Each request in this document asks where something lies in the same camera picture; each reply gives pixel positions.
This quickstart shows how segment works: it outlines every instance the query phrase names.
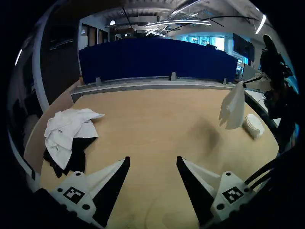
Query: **white napkin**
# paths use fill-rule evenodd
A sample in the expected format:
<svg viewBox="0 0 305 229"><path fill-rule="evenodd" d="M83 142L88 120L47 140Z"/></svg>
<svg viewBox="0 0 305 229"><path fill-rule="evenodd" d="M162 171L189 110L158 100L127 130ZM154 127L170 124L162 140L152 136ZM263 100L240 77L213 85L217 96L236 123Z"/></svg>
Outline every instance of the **white napkin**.
<svg viewBox="0 0 305 229"><path fill-rule="evenodd" d="M226 129L236 129L242 125L245 110L245 91L239 82L224 98L219 114L220 126L226 122Z"/></svg>
<svg viewBox="0 0 305 229"><path fill-rule="evenodd" d="M254 140L260 138L265 131L260 120L253 114L248 114L246 116L243 127L249 132Z"/></svg>

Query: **blue divider panel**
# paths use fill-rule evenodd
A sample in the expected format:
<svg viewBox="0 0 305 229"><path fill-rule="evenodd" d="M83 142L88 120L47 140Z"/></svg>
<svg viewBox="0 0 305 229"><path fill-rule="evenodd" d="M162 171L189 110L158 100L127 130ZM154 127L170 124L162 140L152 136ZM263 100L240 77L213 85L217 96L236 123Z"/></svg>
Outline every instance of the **blue divider panel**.
<svg viewBox="0 0 305 229"><path fill-rule="evenodd" d="M203 45L171 39L125 39L79 51L85 84L131 77L170 76L232 82L237 59Z"/></svg>

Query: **white towel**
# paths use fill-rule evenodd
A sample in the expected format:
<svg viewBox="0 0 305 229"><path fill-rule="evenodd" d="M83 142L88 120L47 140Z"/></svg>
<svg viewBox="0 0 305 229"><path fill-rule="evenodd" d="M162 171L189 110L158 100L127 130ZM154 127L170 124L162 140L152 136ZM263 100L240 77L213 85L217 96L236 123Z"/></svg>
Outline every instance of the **white towel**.
<svg viewBox="0 0 305 229"><path fill-rule="evenodd" d="M260 138L265 131L260 120L253 114L248 114L246 116L243 127L249 132L254 140Z"/></svg>
<svg viewBox="0 0 305 229"><path fill-rule="evenodd" d="M65 169L72 154L73 138L98 137L91 119L103 117L90 109L59 111L48 120L45 146L56 164Z"/></svg>
<svg viewBox="0 0 305 229"><path fill-rule="evenodd" d="M224 98L219 114L220 126L226 122L226 129L235 129L242 125L245 110L245 91L239 82Z"/></svg>

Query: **monitor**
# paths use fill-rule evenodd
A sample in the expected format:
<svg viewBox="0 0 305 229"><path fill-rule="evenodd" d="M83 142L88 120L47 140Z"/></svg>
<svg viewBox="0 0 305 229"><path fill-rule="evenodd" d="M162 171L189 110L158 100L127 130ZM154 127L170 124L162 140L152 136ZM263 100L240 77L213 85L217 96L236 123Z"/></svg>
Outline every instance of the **monitor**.
<svg viewBox="0 0 305 229"><path fill-rule="evenodd" d="M233 34L234 48L233 51L248 58L248 64L250 61L254 62L254 46L240 36Z"/></svg>

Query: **wooden table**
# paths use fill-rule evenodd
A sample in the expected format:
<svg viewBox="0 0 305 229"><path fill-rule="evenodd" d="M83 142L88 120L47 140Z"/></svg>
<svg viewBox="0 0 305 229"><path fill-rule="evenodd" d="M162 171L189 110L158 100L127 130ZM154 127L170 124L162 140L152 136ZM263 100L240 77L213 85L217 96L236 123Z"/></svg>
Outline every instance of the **wooden table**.
<svg viewBox="0 0 305 229"><path fill-rule="evenodd" d="M219 127L228 90L154 89L85 95L73 108L105 114L94 121L99 138L86 149L86 174L130 156L130 169L108 228L198 228L191 201L176 167L178 155L221 174L248 178L274 159L278 145L265 133L254 141L242 128ZM256 114L247 104L245 115ZM64 179L44 161L41 187Z"/></svg>

